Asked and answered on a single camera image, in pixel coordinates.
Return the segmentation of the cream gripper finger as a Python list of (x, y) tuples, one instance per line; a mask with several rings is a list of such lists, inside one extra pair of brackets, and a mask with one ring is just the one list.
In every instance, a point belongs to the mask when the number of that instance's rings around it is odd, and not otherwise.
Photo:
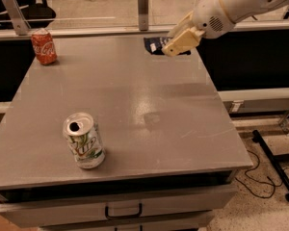
[(184, 30), (172, 38), (163, 48), (162, 52), (170, 57), (177, 56), (197, 47), (203, 36), (203, 31), (196, 28)]
[(193, 34), (191, 29), (194, 27), (193, 14), (187, 13), (169, 32), (170, 38), (190, 38)]

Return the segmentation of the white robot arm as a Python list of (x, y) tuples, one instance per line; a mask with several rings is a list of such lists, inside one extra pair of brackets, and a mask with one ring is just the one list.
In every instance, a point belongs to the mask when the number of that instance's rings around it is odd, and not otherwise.
[(199, 0), (195, 8), (168, 32), (171, 39), (162, 52), (177, 56), (199, 46), (202, 38), (216, 39), (248, 17), (288, 4), (289, 0)]

